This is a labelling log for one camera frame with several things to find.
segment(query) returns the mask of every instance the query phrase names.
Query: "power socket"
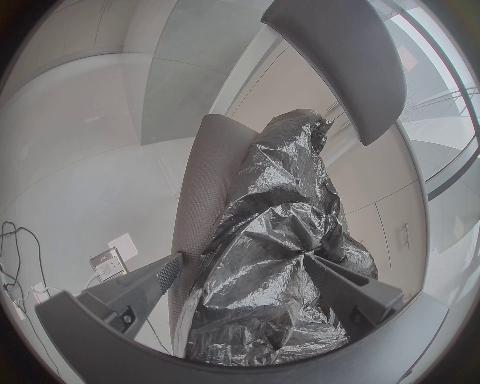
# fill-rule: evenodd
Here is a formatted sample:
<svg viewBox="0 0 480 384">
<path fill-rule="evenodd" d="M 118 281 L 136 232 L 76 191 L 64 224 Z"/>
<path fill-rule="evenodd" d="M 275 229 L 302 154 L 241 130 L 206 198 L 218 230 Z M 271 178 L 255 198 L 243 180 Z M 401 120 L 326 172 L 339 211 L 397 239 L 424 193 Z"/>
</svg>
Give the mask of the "power socket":
<svg viewBox="0 0 480 384">
<path fill-rule="evenodd" d="M 120 261 L 116 257 L 112 257 L 104 263 L 97 265 L 96 270 L 99 273 L 98 277 L 100 278 L 100 280 L 102 280 L 102 282 L 119 273 L 123 273 L 123 267 L 121 266 Z"/>
</svg>

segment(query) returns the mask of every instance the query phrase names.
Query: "cabinet handle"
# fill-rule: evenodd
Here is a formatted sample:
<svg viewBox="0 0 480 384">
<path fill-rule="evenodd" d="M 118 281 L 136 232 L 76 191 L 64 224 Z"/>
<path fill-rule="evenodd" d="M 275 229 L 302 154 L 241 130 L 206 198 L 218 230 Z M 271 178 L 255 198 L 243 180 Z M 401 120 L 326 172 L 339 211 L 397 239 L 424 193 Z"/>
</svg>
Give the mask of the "cabinet handle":
<svg viewBox="0 0 480 384">
<path fill-rule="evenodd" d="M 408 249 L 410 250 L 410 232 L 408 231 L 408 223 L 405 224 L 405 231 L 407 232 L 407 244 Z"/>
<path fill-rule="evenodd" d="M 338 104 L 340 104 L 339 101 L 336 101 L 335 103 L 333 103 L 331 106 L 329 106 L 327 108 L 327 112 L 330 112 L 333 108 L 335 108 Z"/>
<path fill-rule="evenodd" d="M 340 129 L 344 129 L 346 126 L 348 126 L 350 124 L 350 120 L 347 121 L 346 123 L 342 124 L 342 126 L 340 127 Z"/>
</svg>

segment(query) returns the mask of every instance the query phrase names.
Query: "drawer handle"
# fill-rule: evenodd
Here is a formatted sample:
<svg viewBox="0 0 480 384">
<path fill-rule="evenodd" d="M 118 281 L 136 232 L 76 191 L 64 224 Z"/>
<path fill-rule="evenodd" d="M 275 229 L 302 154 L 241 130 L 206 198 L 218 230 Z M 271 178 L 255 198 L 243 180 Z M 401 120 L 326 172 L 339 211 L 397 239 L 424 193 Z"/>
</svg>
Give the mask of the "drawer handle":
<svg viewBox="0 0 480 384">
<path fill-rule="evenodd" d="M 339 101 L 336 101 L 335 103 L 333 103 L 331 106 L 329 106 L 327 108 L 327 112 L 330 112 L 333 108 L 335 108 L 338 104 L 340 104 Z"/>
<path fill-rule="evenodd" d="M 346 123 L 343 123 L 342 126 L 340 127 L 340 129 L 344 129 L 344 128 L 347 127 L 349 124 L 350 124 L 350 120 L 347 121 Z"/>
<path fill-rule="evenodd" d="M 407 232 L 407 244 L 408 249 L 410 250 L 410 232 L 408 231 L 408 223 L 405 224 L 405 231 Z"/>
</svg>

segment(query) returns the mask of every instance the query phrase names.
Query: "garbage bag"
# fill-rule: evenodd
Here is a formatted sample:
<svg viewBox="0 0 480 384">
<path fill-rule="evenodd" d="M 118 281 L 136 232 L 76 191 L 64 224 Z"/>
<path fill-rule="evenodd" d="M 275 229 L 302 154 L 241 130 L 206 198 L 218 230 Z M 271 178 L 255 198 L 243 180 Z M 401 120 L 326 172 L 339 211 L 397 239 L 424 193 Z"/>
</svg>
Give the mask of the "garbage bag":
<svg viewBox="0 0 480 384">
<path fill-rule="evenodd" d="M 348 234 L 320 158 L 331 126 L 318 112 L 297 109 L 273 118 L 250 145 L 180 314 L 176 356 L 269 365 L 348 343 L 303 267 L 304 257 L 317 255 L 378 275 L 366 248 Z"/>
</svg>

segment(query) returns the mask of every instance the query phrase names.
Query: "gray chair cushion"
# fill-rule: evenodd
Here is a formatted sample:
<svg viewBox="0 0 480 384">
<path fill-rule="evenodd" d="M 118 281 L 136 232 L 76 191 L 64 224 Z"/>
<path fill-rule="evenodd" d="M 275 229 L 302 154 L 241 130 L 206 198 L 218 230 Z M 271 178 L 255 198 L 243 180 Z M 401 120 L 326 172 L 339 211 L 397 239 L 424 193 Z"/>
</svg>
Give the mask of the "gray chair cushion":
<svg viewBox="0 0 480 384">
<path fill-rule="evenodd" d="M 216 218 L 225 208 L 233 178 L 258 133 L 223 115 L 206 115 L 193 143 L 183 178 L 172 253 L 183 254 L 183 270 L 168 290 L 170 336 L 195 281 L 200 253 Z"/>
<path fill-rule="evenodd" d="M 262 22 L 325 80 L 363 145 L 396 121 L 407 94 L 403 66 L 390 33 L 367 0 L 275 0 Z"/>
</svg>

